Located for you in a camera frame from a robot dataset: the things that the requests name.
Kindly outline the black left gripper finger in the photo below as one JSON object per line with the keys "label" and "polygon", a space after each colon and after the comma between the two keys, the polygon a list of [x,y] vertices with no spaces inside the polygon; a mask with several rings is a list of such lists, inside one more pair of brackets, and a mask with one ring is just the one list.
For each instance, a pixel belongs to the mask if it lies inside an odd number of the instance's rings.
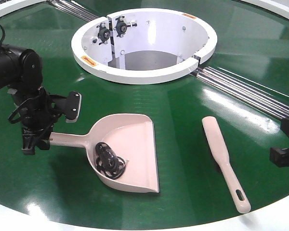
{"label": "black left gripper finger", "polygon": [[35,154],[35,138],[33,135],[22,135],[23,147],[22,152],[24,155]]}
{"label": "black left gripper finger", "polygon": [[51,129],[43,129],[39,135],[38,135],[38,140],[36,142],[36,146],[41,149],[41,150],[49,150],[50,149],[50,142],[49,142],[49,137],[51,134]]}

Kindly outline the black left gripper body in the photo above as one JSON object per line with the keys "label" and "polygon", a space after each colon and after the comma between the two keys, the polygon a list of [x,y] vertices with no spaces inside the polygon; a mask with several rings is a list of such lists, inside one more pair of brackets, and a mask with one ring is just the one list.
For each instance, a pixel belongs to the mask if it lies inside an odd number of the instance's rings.
{"label": "black left gripper body", "polygon": [[48,135],[63,112],[48,93],[29,98],[19,106],[22,134]]}

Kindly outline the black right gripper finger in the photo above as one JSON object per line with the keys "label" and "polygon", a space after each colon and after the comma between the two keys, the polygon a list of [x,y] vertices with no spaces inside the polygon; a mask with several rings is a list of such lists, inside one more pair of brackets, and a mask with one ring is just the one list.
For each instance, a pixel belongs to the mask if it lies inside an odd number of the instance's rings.
{"label": "black right gripper finger", "polygon": [[269,159],[278,167],[289,167],[289,148],[271,147]]}

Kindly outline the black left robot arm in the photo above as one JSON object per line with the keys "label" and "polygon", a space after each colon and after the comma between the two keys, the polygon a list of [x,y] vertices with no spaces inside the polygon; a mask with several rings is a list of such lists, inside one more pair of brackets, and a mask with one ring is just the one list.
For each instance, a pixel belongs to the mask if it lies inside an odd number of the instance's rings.
{"label": "black left robot arm", "polygon": [[34,155],[35,148],[48,150],[48,138],[62,115],[56,111],[52,96],[42,85],[42,63],[32,49],[0,45],[0,89],[7,87],[15,104],[8,117],[20,123],[22,152]]}

